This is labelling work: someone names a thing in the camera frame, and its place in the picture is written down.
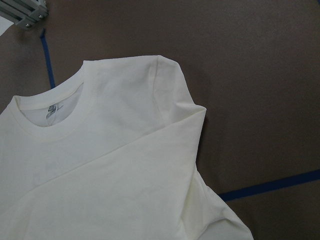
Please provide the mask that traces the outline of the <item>cream long-sleeve cat shirt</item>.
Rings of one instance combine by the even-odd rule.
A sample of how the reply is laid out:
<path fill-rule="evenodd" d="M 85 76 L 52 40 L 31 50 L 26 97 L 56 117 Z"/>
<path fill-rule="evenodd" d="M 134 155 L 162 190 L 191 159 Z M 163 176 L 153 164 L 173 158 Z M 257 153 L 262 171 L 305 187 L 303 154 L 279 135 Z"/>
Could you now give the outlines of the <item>cream long-sleeve cat shirt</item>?
<path fill-rule="evenodd" d="M 3 240 L 251 240 L 196 166 L 206 109 L 161 55 L 84 61 L 0 115 Z"/>

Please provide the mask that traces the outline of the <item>aluminium frame post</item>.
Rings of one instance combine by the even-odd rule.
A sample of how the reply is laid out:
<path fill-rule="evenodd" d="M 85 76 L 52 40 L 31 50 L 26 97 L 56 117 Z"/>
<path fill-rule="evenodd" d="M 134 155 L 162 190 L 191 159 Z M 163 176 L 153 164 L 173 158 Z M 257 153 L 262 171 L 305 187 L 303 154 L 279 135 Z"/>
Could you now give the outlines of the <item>aluminium frame post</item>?
<path fill-rule="evenodd" d="M 45 0 L 1 0 L 0 16 L 29 30 L 49 14 Z"/>

